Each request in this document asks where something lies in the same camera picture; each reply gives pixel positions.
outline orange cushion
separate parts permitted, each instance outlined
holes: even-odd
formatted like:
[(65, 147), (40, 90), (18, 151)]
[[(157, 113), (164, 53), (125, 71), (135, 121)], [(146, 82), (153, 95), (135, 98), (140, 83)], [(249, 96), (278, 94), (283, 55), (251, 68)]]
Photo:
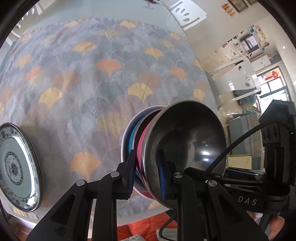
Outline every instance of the orange cushion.
[(118, 236), (118, 240), (120, 241), (120, 240), (131, 237), (132, 234), (129, 230), (129, 227), (127, 225), (123, 225), (123, 226), (117, 227), (117, 236)]
[[(156, 230), (159, 229), (170, 217), (161, 213), (134, 223), (128, 224), (131, 236), (140, 234), (146, 241), (158, 241)], [(177, 223), (172, 221), (166, 228), (176, 229)]]

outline blue floral medallion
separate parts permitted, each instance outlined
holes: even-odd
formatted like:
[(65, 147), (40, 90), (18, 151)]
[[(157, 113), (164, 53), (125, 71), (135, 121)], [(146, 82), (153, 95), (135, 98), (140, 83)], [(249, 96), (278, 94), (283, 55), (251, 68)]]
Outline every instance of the blue floral medallion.
[(5, 169), (9, 179), (15, 185), (21, 185), (23, 180), (22, 166), (19, 158), (12, 151), (5, 156)]

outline chair backrest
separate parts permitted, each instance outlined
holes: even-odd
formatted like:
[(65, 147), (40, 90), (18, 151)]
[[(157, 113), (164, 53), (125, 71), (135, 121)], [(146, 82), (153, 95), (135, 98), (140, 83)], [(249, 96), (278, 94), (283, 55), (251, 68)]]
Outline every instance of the chair backrest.
[(219, 94), (235, 90), (259, 89), (260, 82), (256, 72), (247, 58), (242, 58), (233, 69), (215, 80)]
[(207, 18), (207, 14), (191, 0), (180, 0), (169, 8), (183, 30), (187, 30)]

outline black cable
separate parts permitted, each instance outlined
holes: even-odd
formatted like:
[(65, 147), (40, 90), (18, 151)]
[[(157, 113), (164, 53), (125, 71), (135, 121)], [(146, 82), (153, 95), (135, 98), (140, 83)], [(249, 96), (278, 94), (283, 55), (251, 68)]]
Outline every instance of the black cable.
[(259, 125), (255, 126), (254, 128), (250, 129), (248, 132), (246, 132), (245, 134), (243, 134), (240, 138), (238, 138), (237, 140), (235, 140), (232, 144), (230, 144), (229, 147), (227, 147), (217, 158), (215, 161), (212, 162), (212, 164), (207, 168), (207, 170), (205, 171), (205, 175), (209, 174), (218, 164), (220, 161), (222, 161), (222, 159), (229, 153), (231, 152), (238, 144), (240, 144), (241, 142), (243, 142), (245, 139), (247, 139), (248, 137), (250, 137), (251, 135), (253, 135), (254, 133), (256, 133), (257, 131), (259, 131), (260, 129), (262, 129), (265, 126), (271, 125), (271, 124), (281, 124), (284, 125), (287, 129), (291, 130), (292, 127), (289, 123), (284, 122), (284, 121), (268, 121), (268, 122), (263, 122), (260, 123)]
[(159, 237), (161, 237), (162, 239), (165, 239), (165, 240), (168, 240), (168, 241), (176, 241), (176, 240), (173, 240), (173, 239), (169, 239), (169, 238), (166, 238), (163, 236), (163, 230), (165, 229), (165, 227), (167, 225), (169, 225), (174, 219), (175, 217), (177, 217), (177, 211), (175, 211), (175, 213), (170, 217), (170, 219), (168, 221), (166, 221), (162, 226), (161, 228), (159, 229)]

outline stack of bowls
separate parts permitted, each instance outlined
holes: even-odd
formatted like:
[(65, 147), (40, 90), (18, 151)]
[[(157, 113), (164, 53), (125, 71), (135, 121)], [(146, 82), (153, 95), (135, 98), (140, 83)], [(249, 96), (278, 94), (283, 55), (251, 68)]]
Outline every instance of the stack of bowls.
[[(122, 161), (128, 150), (137, 150), (134, 189), (144, 197), (177, 209), (177, 200), (164, 200), (160, 191), (156, 153), (162, 149), (167, 161), (179, 172), (188, 167), (206, 170), (226, 149), (223, 126), (215, 113), (202, 103), (182, 101), (168, 107), (149, 107), (128, 125), (121, 146)], [(212, 171), (223, 175), (225, 157)]]

